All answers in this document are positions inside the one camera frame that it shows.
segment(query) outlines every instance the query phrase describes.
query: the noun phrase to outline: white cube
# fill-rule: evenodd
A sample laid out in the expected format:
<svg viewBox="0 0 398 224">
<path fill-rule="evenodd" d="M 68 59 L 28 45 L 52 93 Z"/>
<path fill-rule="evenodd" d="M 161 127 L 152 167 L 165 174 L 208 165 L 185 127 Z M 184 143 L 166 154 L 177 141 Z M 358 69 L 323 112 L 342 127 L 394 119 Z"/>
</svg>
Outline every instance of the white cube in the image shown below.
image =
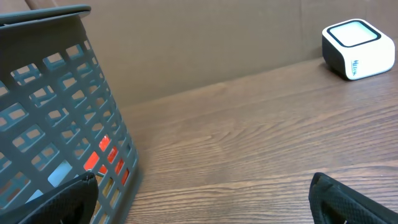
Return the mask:
<svg viewBox="0 0 398 224">
<path fill-rule="evenodd" d="M 395 45 L 391 38 L 362 19 L 352 19 L 322 31 L 325 62 L 349 79 L 377 75 L 391 69 Z"/>
</svg>

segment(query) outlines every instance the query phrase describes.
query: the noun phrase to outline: red object inside basket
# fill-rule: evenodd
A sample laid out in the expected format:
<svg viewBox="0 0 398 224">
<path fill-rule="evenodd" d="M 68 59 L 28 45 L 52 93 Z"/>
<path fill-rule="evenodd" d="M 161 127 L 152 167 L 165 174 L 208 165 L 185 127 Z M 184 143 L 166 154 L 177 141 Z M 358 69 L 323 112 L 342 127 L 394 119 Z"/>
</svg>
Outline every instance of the red object inside basket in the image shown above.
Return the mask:
<svg viewBox="0 0 398 224">
<path fill-rule="evenodd" d="M 99 148 L 101 148 L 101 150 L 104 152 L 106 149 L 106 146 L 108 146 L 109 142 L 111 140 L 109 139 L 108 136 L 104 136 L 104 138 L 101 140 L 101 142 L 99 143 Z M 116 157 L 116 155 L 118 154 L 118 149 L 116 149 L 116 146 L 113 146 L 111 152 L 108 155 L 108 161 L 109 163 L 112 163 L 114 161 L 114 158 Z M 88 158 L 86 164 L 85 164 L 85 170 L 92 170 L 95 166 L 95 164 L 97 163 L 99 157 L 97 155 L 97 153 L 92 153 L 92 155 Z M 118 161 L 118 163 L 116 164 L 115 167 L 115 172 L 117 175 L 119 175 L 120 170 L 122 169 L 122 166 L 124 164 L 124 161 L 122 159 L 120 159 Z M 99 173 L 105 175 L 106 174 L 106 167 L 104 165 L 101 166 L 101 168 L 99 168 Z M 122 184 L 124 185 L 124 183 L 126 183 L 127 177 L 129 176 L 129 170 L 126 169 L 125 173 L 123 174 L 122 177 Z"/>
</svg>

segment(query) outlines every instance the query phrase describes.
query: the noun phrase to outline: wood grain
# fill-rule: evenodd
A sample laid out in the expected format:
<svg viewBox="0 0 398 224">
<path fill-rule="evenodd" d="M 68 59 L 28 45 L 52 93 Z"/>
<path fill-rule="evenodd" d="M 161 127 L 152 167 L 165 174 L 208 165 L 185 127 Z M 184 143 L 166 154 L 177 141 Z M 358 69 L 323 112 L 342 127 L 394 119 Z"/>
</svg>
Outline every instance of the wood grain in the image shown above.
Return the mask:
<svg viewBox="0 0 398 224">
<path fill-rule="evenodd" d="M 126 223 L 311 223 L 323 171 L 398 210 L 398 68 L 322 59 L 123 108 L 144 181 Z"/>
</svg>

